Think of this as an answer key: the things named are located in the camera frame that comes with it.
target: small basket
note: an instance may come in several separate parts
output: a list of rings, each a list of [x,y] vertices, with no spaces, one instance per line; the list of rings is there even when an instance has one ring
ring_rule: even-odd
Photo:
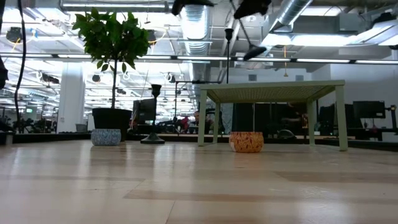
[[[77,133],[87,133],[87,125],[85,125],[85,124],[76,124],[76,132]]]

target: wooden floor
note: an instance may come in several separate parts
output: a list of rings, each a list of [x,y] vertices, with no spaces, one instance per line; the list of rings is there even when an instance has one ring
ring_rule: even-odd
[[[265,145],[236,154],[89,141],[0,147],[1,224],[398,223],[398,154]]]

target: black pot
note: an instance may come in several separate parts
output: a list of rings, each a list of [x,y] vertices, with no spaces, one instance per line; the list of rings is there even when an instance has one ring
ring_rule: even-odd
[[[96,129],[120,129],[121,141],[126,140],[127,129],[132,111],[111,108],[93,109],[94,125]]]

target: table leg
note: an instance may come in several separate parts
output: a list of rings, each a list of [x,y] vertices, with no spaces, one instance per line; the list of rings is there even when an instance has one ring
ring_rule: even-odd
[[[213,125],[213,143],[216,144],[218,140],[218,123],[220,121],[220,103],[216,103],[216,111],[214,113]]]
[[[315,116],[313,100],[307,101],[307,115],[308,115],[308,136],[310,138],[310,146],[315,145]]]
[[[199,146],[205,145],[206,100],[207,100],[207,90],[201,90],[200,107],[199,107],[199,135],[198,135]]]
[[[338,122],[338,140],[340,151],[348,150],[346,108],[344,104],[344,86],[336,86],[336,105]]]

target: table top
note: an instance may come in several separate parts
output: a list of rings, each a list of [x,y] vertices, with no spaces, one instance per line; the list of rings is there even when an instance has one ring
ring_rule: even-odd
[[[344,80],[199,85],[216,103],[307,102],[343,86]]]

